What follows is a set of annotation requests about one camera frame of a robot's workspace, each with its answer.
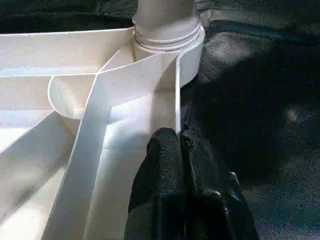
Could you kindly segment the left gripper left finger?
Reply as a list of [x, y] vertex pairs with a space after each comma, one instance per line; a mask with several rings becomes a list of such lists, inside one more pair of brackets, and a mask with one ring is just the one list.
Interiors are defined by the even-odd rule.
[[123, 238], [182, 240], [185, 196], [179, 139], [172, 128], [159, 128], [132, 183]]

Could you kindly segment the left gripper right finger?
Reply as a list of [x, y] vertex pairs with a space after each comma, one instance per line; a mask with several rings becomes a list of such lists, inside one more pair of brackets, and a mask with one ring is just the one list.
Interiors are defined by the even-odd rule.
[[200, 132], [187, 128], [181, 135], [186, 187], [186, 238], [188, 240], [256, 240], [258, 233], [230, 171]]

